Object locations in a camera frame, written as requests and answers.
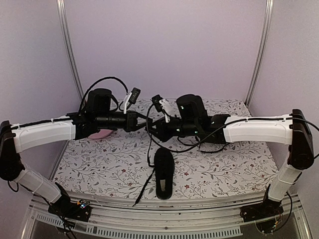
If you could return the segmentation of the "black shoelace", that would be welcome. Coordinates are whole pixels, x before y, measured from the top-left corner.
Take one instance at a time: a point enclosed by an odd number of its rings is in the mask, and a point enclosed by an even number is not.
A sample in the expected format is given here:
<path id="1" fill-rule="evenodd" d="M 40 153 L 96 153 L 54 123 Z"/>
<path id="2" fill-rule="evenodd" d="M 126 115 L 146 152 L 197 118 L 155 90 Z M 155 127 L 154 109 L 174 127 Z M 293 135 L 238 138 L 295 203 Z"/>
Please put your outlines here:
<path id="1" fill-rule="evenodd" d="M 148 183 L 150 182 L 150 180 L 153 176 L 153 173 L 155 172 L 155 163 L 151 159 L 152 158 L 151 153 L 152 153 L 153 136 L 151 135 L 150 129 L 149 129 L 149 126 L 151 125 L 149 123 L 149 120 L 150 120 L 150 112 L 151 112 L 152 107 L 153 107 L 153 105 L 151 105 L 147 111 L 147 126 L 146 126 L 147 134 L 150 138 L 150 142 L 149 142 L 149 146 L 148 146 L 148 150 L 147 150 L 147 165 L 148 165 L 149 173 L 144 177 L 145 181 L 140 189 L 140 192 L 139 192 L 137 198 L 134 201 L 133 207 L 141 201 L 141 199 L 144 195 L 145 189 L 146 189 Z"/>

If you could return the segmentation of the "black canvas shoe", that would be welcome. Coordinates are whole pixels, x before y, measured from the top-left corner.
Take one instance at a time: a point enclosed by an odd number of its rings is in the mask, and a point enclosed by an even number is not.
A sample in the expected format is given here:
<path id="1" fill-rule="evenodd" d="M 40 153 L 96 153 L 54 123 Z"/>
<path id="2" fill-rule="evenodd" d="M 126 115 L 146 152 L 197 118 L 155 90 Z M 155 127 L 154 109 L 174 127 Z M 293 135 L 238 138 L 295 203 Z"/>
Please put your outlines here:
<path id="1" fill-rule="evenodd" d="M 159 148 L 155 152 L 155 177 L 156 195 L 161 200 L 167 200 L 172 196 L 174 158 L 166 148 Z"/>

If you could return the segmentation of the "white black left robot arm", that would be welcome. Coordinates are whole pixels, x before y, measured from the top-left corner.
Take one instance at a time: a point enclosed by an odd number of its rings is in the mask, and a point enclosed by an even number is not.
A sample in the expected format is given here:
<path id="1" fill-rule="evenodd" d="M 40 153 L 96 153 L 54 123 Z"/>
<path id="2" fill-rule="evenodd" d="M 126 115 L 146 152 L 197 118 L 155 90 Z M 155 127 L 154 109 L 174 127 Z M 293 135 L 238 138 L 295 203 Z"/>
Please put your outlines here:
<path id="1" fill-rule="evenodd" d="M 111 90 L 98 88 L 88 93 L 86 105 L 77 113 L 26 124 L 3 121 L 0 124 L 1 179 L 24 186 L 46 199 L 63 216 L 70 216 L 74 205 L 67 192 L 24 165 L 20 153 L 53 142 L 87 138 L 102 129 L 131 132 L 151 123 L 139 112 L 111 109 L 111 102 L 117 102 Z"/>

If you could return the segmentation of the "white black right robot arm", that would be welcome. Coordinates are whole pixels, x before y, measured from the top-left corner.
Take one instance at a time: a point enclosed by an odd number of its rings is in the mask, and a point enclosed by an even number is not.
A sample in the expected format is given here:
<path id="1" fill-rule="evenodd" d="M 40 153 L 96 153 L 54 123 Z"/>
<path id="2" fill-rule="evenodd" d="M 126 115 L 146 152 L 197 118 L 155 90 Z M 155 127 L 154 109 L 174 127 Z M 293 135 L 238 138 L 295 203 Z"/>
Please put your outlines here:
<path id="1" fill-rule="evenodd" d="M 152 97 L 152 103 L 164 117 L 148 125 L 147 130 L 161 142 L 172 137 L 197 136 L 199 144 L 260 141 L 288 145 L 287 162 L 258 205 L 262 217 L 268 217 L 277 209 L 302 171 L 315 161 L 310 122 L 301 110 L 294 109 L 291 114 L 275 117 L 209 116 L 202 98 L 188 94 L 176 100 L 179 116 L 174 116 L 168 101 L 160 95 Z"/>

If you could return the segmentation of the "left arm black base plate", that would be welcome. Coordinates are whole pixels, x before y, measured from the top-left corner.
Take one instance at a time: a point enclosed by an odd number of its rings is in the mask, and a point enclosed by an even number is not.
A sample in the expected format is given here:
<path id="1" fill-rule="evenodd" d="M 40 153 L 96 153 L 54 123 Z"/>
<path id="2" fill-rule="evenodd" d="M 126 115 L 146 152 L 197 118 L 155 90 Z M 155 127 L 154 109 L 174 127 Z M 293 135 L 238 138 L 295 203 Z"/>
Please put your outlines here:
<path id="1" fill-rule="evenodd" d="M 50 204 L 48 212 L 62 218 L 74 219 L 82 222 L 88 222 L 91 216 L 92 207 L 90 201 L 79 200 L 71 202 L 68 200 L 59 200 Z"/>

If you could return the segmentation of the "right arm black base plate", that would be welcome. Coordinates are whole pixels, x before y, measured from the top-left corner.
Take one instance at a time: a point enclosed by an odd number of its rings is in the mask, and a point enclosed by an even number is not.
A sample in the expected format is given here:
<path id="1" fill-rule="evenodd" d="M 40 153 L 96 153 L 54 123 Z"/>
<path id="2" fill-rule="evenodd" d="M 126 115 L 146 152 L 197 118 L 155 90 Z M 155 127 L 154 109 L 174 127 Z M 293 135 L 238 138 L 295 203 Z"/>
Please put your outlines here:
<path id="1" fill-rule="evenodd" d="M 261 203 L 241 207 L 240 217 L 244 222 L 250 222 L 276 216 L 283 212 L 284 209 L 281 202 L 264 200 Z"/>

